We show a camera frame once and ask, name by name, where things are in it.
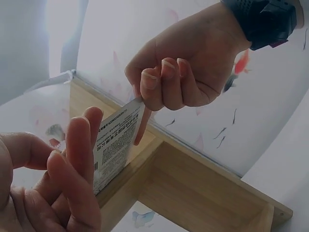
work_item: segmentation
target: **printed label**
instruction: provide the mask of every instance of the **printed label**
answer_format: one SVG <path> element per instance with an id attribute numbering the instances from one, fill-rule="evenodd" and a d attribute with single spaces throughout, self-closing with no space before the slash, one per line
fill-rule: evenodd
<path id="1" fill-rule="evenodd" d="M 96 195 L 125 167 L 144 109 L 141 98 L 136 98 L 101 122 L 93 149 Z"/>

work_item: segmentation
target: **wallpaper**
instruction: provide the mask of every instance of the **wallpaper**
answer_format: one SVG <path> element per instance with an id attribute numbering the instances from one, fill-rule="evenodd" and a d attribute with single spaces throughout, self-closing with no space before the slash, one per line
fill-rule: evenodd
<path id="1" fill-rule="evenodd" d="M 134 98 L 124 68 L 151 38 L 218 1 L 89 2 L 77 71 L 123 103 Z M 155 122 L 238 175 L 267 150 L 309 88 L 304 44 L 246 50 L 235 60 L 222 94 L 203 107 L 166 108 Z"/>

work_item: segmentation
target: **black watch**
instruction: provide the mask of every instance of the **black watch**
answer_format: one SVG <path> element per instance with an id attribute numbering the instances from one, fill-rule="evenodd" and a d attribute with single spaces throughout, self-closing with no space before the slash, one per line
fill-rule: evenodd
<path id="1" fill-rule="evenodd" d="M 296 9 L 285 0 L 221 0 L 234 14 L 251 50 L 288 41 L 297 25 Z"/>

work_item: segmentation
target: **wooden frame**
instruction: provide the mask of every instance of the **wooden frame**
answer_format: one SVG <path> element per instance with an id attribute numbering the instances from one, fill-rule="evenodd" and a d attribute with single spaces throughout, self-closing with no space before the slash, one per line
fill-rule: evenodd
<path id="1" fill-rule="evenodd" d="M 105 117 L 119 106 L 81 80 L 71 84 L 70 114 L 89 106 Z M 102 230 L 109 232 L 138 200 L 190 232 L 269 232 L 291 209 L 245 184 L 152 126 L 127 166 L 97 195 Z"/>

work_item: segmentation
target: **wrist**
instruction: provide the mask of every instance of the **wrist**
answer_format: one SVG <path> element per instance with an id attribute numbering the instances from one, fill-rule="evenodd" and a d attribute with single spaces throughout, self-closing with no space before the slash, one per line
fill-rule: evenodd
<path id="1" fill-rule="evenodd" d="M 251 42 L 247 40 L 233 12 L 223 3 L 212 5 L 200 13 L 206 18 L 205 23 L 208 26 L 216 27 L 230 35 L 237 53 L 250 48 Z"/>

